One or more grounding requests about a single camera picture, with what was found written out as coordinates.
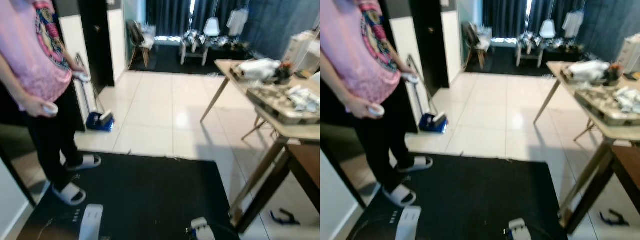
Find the person's right hand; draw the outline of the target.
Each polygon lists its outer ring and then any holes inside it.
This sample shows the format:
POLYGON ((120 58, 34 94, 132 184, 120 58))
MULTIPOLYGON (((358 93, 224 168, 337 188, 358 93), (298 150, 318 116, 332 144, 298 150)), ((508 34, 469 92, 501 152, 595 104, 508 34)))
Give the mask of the person's right hand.
POLYGON ((371 106, 373 106, 372 103, 352 95, 349 95, 345 102, 345 107, 350 110, 357 119, 379 119, 379 116, 370 112, 371 106))
POLYGON ((18 102, 21 106, 23 106, 30 117, 53 118, 55 116, 54 114, 52 115, 45 111, 45 107, 49 106, 48 102, 36 96, 24 94, 19 98, 18 102))

